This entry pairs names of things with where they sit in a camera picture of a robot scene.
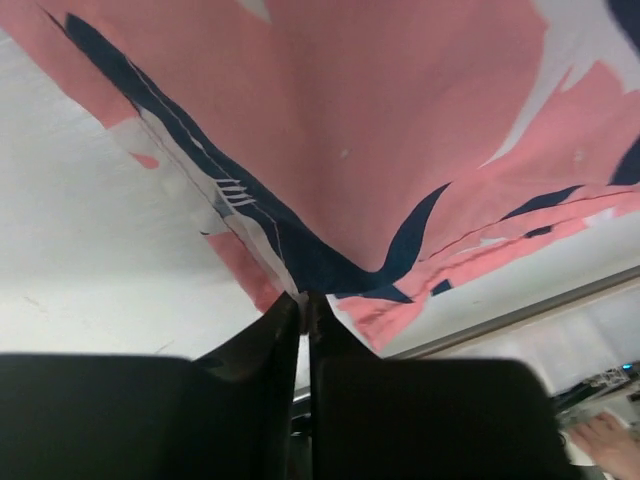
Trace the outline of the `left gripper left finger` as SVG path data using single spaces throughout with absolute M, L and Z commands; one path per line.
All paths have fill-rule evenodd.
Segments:
M 282 295 L 189 360 L 5 354 L 5 479 L 282 479 L 300 312 Z

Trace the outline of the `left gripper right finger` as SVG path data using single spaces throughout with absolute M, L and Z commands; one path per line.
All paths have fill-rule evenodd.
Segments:
M 384 360 L 307 305 L 317 479 L 576 479 L 552 404 L 524 363 Z

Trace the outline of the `pink shark print shorts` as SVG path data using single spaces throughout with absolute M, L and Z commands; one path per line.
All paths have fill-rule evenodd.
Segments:
M 1 26 L 258 309 L 323 293 L 378 349 L 639 209 L 635 1 L 5 1 Z

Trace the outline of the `person's bare hand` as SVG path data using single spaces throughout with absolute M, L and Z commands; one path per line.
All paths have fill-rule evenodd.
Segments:
M 639 478 L 639 444 L 613 415 L 602 412 L 568 430 L 572 442 L 615 479 Z

